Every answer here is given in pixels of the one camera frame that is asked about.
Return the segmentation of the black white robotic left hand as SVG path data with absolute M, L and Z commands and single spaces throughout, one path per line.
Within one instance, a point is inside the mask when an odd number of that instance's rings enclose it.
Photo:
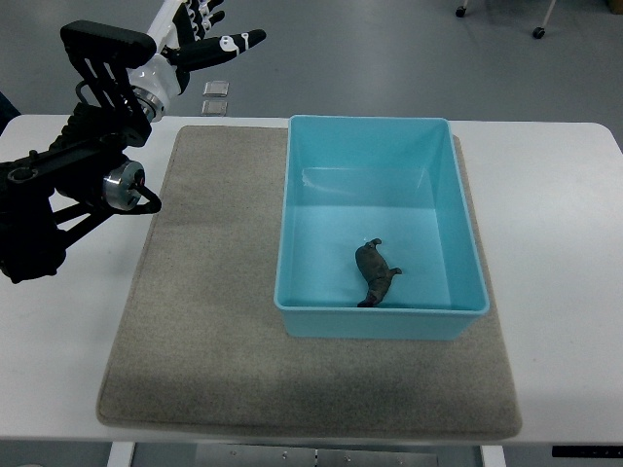
M 267 38 L 262 29 L 222 36 L 210 31 L 224 19 L 220 1 L 163 2 L 147 34 L 156 44 L 146 64 L 128 73 L 143 112 L 150 121 L 161 118 L 172 99 L 182 94 L 194 71 L 233 60 Z

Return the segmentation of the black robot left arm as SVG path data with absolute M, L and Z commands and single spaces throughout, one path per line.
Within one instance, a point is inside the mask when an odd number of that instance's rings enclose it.
M 13 283 L 56 274 L 67 249 L 111 216 L 162 208 L 124 153 L 151 133 L 128 71 L 155 55 L 155 41 L 87 20 L 64 25 L 60 38 L 96 102 L 76 105 L 48 151 L 1 164 L 1 271 Z

